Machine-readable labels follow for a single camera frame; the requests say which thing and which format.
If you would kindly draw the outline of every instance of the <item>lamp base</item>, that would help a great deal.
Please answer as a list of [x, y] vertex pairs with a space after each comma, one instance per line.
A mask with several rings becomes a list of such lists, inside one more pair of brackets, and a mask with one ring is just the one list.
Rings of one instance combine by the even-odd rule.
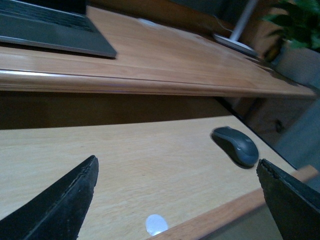
[[223, 36], [220, 36], [217, 34], [214, 34], [213, 37], [219, 44], [222, 44], [222, 45], [224, 45], [228, 48], [231, 48], [233, 50], [236, 50], [240, 53], [243, 53], [243, 54], [248, 55], [250, 57], [256, 57], [258, 55], [254, 49], [252, 49], [251, 47], [249, 47], [241, 42], [234, 41], [234, 40], [231, 40], [229, 38], [226, 38], [226, 37], [223, 37]]

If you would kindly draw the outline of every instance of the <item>round white dot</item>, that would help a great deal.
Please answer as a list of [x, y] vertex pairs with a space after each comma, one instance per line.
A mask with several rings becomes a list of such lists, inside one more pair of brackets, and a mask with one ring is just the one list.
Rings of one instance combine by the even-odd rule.
[[162, 216], [152, 214], [147, 217], [145, 221], [145, 228], [151, 236], [155, 236], [168, 230], [168, 224]]

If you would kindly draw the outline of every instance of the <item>gray mouse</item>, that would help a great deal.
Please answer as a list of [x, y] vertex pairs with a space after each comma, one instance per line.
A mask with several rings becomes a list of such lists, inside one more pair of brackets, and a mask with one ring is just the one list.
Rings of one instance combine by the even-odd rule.
[[229, 126], [218, 127], [212, 131], [211, 138], [241, 168], [250, 169], [258, 161], [257, 146], [241, 131]]

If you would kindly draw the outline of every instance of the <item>desk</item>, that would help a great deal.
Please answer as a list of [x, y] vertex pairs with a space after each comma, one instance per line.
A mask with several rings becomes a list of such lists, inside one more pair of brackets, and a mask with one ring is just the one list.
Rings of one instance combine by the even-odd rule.
[[0, 46], [0, 90], [229, 97], [315, 97], [197, 34], [89, 7], [116, 59]]
[[211, 140], [225, 125], [248, 135], [261, 158], [294, 170], [234, 116], [1, 130], [0, 219], [94, 154], [99, 176], [79, 240], [147, 239], [151, 214], [172, 228], [260, 187], [256, 168], [236, 166]]

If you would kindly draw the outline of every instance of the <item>laptop keyboard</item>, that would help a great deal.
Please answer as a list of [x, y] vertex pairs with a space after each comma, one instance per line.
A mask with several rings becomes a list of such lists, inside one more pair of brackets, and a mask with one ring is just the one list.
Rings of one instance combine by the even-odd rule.
[[9, 0], [0, 0], [0, 5], [0, 13], [2, 14], [93, 32], [86, 19], [82, 16]]

